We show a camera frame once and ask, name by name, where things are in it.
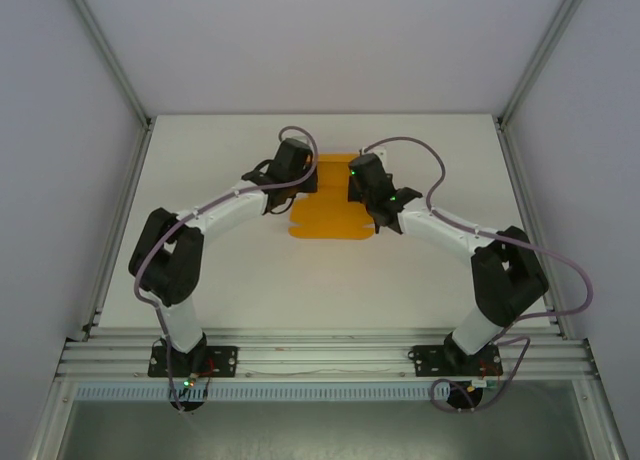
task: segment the black mounting plate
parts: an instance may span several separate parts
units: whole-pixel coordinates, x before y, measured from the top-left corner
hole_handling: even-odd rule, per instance
[[[409,351],[409,359],[415,366],[416,377],[493,377],[504,373],[495,345],[486,345],[458,366],[445,360],[444,345],[416,345]]]
[[[205,359],[213,361],[213,371],[203,377],[233,378],[238,365],[238,347],[207,345]],[[188,377],[191,371],[184,362],[171,362],[174,377]],[[147,375],[151,378],[167,378],[167,350],[163,345],[151,348]]]

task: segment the aluminum frame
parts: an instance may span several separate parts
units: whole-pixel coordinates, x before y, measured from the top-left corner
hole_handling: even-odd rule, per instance
[[[582,0],[563,0],[549,28],[514,90],[500,120],[496,120],[497,134],[509,171],[514,194],[525,227],[534,241],[544,244],[544,237],[536,220],[533,203],[528,196],[521,162],[509,141],[506,126],[544,68],[573,13]],[[100,273],[91,294],[91,309],[87,313],[86,332],[82,342],[67,342],[56,378],[36,433],[30,459],[57,458],[69,422],[78,387],[86,381],[149,383],[146,364],[149,346],[157,339],[159,330],[136,329],[102,331],[100,311],[115,266],[115,258],[122,240],[128,213],[133,202],[142,165],[149,145],[153,123],[145,112],[126,73],[114,55],[95,16],[85,0],[70,0],[99,55],[112,73],[136,117],[142,125],[138,148],[129,168],[126,185],[120,196],[115,220],[109,232],[108,244],[100,263]],[[551,290],[547,301],[560,307],[562,303],[557,282],[550,278]],[[580,406],[588,440],[596,458],[626,458],[615,422],[590,355],[588,344],[568,340],[571,326],[560,319],[543,331],[530,333],[532,345],[516,380],[571,380]],[[242,332],[207,331],[211,343],[227,343],[241,347],[238,372],[244,377],[237,382],[300,382],[311,381],[417,381],[413,366],[404,357],[416,344],[441,342],[449,333],[444,330],[423,331],[359,331],[349,332]],[[508,373],[519,354],[519,346],[501,349]]]

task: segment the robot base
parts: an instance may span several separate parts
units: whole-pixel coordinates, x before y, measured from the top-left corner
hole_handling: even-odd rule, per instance
[[[502,375],[498,347],[486,345],[464,363],[452,364],[445,358],[444,345],[416,345],[409,351],[416,377],[486,377]]]
[[[199,353],[202,360],[195,363],[202,365],[202,371],[194,372],[192,355],[172,350],[171,367],[173,376],[175,378],[188,377],[192,373],[197,373],[205,378],[233,378],[236,376],[238,347],[207,345]],[[167,378],[167,348],[164,341],[151,349],[147,375],[151,378]]]

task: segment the metal profile bar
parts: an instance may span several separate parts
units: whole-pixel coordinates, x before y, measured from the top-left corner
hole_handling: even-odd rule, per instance
[[[524,174],[520,156],[514,146],[514,142],[509,138],[507,131],[503,130],[497,124],[496,127],[500,147],[502,148],[502,155],[504,156],[509,179],[511,180],[511,187],[513,188],[513,193],[516,197],[516,203],[520,210],[520,216],[522,217],[525,229],[533,243],[537,245],[547,245],[534,203],[529,195],[526,176]],[[567,302],[560,293],[561,291],[556,274],[557,270],[546,255],[539,255],[538,260],[542,264],[549,281],[549,293],[547,294],[547,297],[551,299],[551,302],[558,310],[566,309]],[[556,317],[556,319],[562,334],[569,338],[575,338],[575,329],[572,327],[572,324],[567,317]]]
[[[220,340],[234,339],[236,341],[254,339],[263,341],[265,339],[272,341],[285,341],[286,339],[295,339],[301,342],[313,341],[370,341],[371,339],[384,339],[389,341],[394,338],[416,338],[424,339],[426,337],[440,337],[444,339],[451,328],[420,328],[420,329],[358,329],[354,334],[353,330],[269,330],[269,329],[216,329],[205,328],[204,332],[207,337],[216,337]],[[92,339],[116,339],[116,338],[153,338],[156,339],[161,335],[160,328],[95,328],[91,332]],[[548,328],[527,328],[514,327],[508,335],[529,335],[539,336],[559,336],[560,329],[557,325],[551,325]]]
[[[135,90],[131,86],[131,82],[127,78],[127,75],[124,73],[120,62],[116,58],[113,50],[109,46],[100,25],[98,24],[95,16],[91,12],[89,5],[86,0],[70,0],[73,5],[76,13],[80,17],[83,26],[85,27],[89,37],[93,40],[95,47],[98,50],[98,53],[102,57],[102,60],[106,64],[107,68],[113,75],[114,80],[118,84],[120,91],[126,98],[129,106],[135,113],[136,117],[140,121],[140,124],[143,127],[146,127],[149,124],[149,115],[145,111],[138,95]]]
[[[58,458],[76,395],[75,382],[54,382],[36,436],[29,453],[30,460]]]
[[[502,127],[509,125],[513,119],[513,116],[531,90],[531,87],[540,76],[540,72],[542,72],[544,66],[547,64],[549,57],[556,48],[556,45],[567,29],[571,18],[573,18],[581,2],[582,0],[562,0],[560,7],[551,20],[551,24],[547,28],[524,73],[520,77],[511,98],[509,98],[507,106],[502,115],[500,115],[500,125]]]
[[[575,380],[573,389],[594,458],[629,458],[615,426],[611,409],[608,408],[609,403],[602,383]]]
[[[271,347],[271,348],[247,348],[242,347],[242,362],[296,362],[314,363],[317,361],[354,361],[354,362],[406,362],[407,347],[368,347],[354,349],[350,347],[338,348],[301,348],[295,347]],[[517,346],[501,347],[503,358],[518,358],[521,348]],[[150,347],[138,348],[79,348],[65,349],[62,354],[62,362],[80,361],[139,361],[149,360]],[[579,359],[590,360],[590,355],[582,345],[575,346],[532,346],[527,352],[527,358],[534,359]]]
[[[538,343],[534,337],[518,380],[576,380],[596,378],[592,358],[582,342],[563,341],[557,336],[540,336],[546,342]],[[58,378],[94,381],[139,380],[146,377],[150,346],[153,337],[142,338],[135,343],[130,339],[118,345],[101,340],[87,343],[69,342],[58,368]],[[210,338],[213,344],[221,338]],[[393,338],[389,343],[384,337],[366,339],[335,339],[327,337],[323,342],[301,344],[297,338],[281,337],[269,340],[265,337],[225,338],[238,345],[238,376],[234,381],[270,381],[294,378],[300,381],[418,381],[414,366],[407,352],[425,338]],[[442,341],[442,337],[433,337]],[[520,355],[517,345],[503,347],[501,356],[508,372]]]
[[[120,196],[118,197],[116,212],[111,223],[111,228],[109,229],[109,235],[107,236],[107,242],[102,258],[100,259],[96,281],[93,285],[91,296],[89,297],[91,300],[91,302],[89,302],[89,310],[85,313],[84,317],[86,319],[86,331],[84,332],[85,340],[88,338],[91,328],[96,321],[97,309],[103,306],[104,300],[107,296],[109,282],[111,281],[113,270],[116,266],[118,251],[127,226],[127,219],[129,218],[131,204],[133,203],[138,181],[140,180],[144,159],[147,155],[147,150],[149,149],[149,142],[151,141],[154,124],[155,121],[151,123],[149,128],[141,129],[140,131],[136,141],[135,152],[129,163],[124,185],[120,192]]]

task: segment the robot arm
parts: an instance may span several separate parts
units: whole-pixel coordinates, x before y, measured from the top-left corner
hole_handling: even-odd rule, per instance
[[[357,157],[349,168],[349,200],[365,205],[376,232],[380,227],[388,227],[399,234],[428,240],[470,264],[476,306],[447,336],[443,350],[450,374],[468,372],[470,364],[483,353],[489,353],[487,346],[491,340],[548,290],[538,259],[530,250],[464,232],[432,215],[420,192],[394,187],[392,176],[385,172],[375,154]],[[441,209],[439,212],[472,231],[479,230],[479,226],[466,220]],[[511,226],[499,233],[528,242],[526,234],[517,227]],[[432,370],[444,373],[440,365]]]
[[[261,162],[230,189],[235,196],[186,222],[145,270],[141,288],[159,302],[171,336],[172,350],[178,357],[182,356],[177,361],[190,365],[191,371],[201,371],[198,365],[202,359],[197,353],[206,347],[206,337],[198,325],[191,296],[200,277],[204,248],[241,223],[271,213],[288,200],[293,201],[298,193],[315,192],[317,174],[314,172],[307,181],[295,187],[240,193],[246,187],[302,178],[308,171],[311,155],[309,146],[298,140],[282,141],[273,160]],[[170,213],[159,208],[149,215],[129,262],[131,275],[138,273],[142,261],[165,232],[190,213],[192,210]]]

